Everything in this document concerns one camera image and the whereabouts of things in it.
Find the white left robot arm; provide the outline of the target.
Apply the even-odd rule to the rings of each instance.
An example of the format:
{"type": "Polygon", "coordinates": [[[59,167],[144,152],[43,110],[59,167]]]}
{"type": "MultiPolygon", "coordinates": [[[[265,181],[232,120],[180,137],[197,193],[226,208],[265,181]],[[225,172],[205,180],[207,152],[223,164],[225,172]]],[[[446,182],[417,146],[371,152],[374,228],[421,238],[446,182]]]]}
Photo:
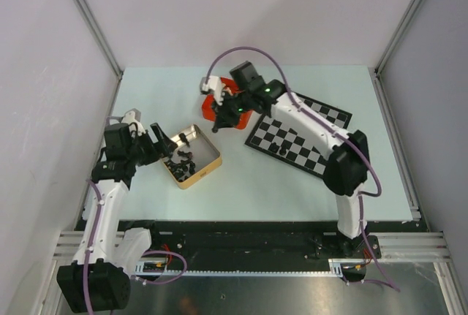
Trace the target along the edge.
{"type": "Polygon", "coordinates": [[[72,262],[61,266],[56,276],[76,314],[125,308],[137,261],[162,247],[160,236],[142,227],[127,230],[123,240],[116,242],[118,212],[137,168],[170,157],[177,148],[159,124],[153,123],[150,130],[139,125],[130,121],[105,127],[105,145],[91,171],[94,195],[83,237],[72,262]]]}

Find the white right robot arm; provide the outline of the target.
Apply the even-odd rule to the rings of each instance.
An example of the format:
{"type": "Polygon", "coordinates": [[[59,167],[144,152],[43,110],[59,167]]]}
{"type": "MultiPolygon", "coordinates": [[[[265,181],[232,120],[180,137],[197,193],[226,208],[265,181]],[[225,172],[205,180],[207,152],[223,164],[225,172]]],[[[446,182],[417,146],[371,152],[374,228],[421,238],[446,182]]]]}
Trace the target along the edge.
{"type": "Polygon", "coordinates": [[[234,128],[241,115],[255,111],[282,122],[308,140],[325,159],[322,179],[336,195],[338,210],[337,248],[345,257],[363,250],[360,236],[366,224],[361,216],[358,191],[367,180],[369,147],[361,131],[349,133],[306,106],[284,82],[265,82],[253,64],[246,61],[232,69],[230,76],[239,91],[230,93],[220,77],[202,79],[200,91],[214,96],[213,131],[234,128]]]}

